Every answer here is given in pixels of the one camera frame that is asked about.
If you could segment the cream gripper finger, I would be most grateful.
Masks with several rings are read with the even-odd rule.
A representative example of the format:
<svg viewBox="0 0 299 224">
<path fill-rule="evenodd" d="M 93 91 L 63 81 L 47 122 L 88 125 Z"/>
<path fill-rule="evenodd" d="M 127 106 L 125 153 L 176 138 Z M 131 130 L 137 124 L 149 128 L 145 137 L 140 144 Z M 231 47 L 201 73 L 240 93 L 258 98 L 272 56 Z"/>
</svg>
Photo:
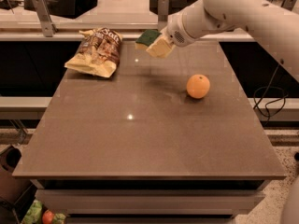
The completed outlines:
<svg viewBox="0 0 299 224">
<path fill-rule="evenodd" d="M 156 58 L 166 58 L 174 49 L 175 44 L 166 35 L 160 35 L 146 49 L 146 52 Z"/>
</svg>

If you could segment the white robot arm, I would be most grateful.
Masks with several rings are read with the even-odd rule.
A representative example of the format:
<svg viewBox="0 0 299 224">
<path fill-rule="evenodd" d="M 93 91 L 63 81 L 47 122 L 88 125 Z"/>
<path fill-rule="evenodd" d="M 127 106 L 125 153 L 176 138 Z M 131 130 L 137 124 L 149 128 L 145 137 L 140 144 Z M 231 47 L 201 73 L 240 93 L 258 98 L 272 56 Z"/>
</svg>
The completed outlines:
<svg viewBox="0 0 299 224">
<path fill-rule="evenodd" d="M 175 46 L 233 28 L 246 31 L 299 81 L 299 15 L 266 0 L 198 0 L 168 17 L 147 53 L 163 58 Z"/>
</svg>

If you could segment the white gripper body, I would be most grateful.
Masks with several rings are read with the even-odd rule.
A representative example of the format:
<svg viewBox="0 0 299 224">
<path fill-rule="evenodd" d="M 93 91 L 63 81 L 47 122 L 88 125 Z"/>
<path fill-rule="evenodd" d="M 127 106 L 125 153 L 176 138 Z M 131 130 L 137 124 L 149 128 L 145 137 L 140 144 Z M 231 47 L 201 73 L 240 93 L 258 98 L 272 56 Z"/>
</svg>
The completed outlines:
<svg viewBox="0 0 299 224">
<path fill-rule="evenodd" d="M 166 34 L 178 47 L 186 47 L 199 39 L 197 17 L 191 12 L 178 12 L 168 17 Z"/>
</svg>

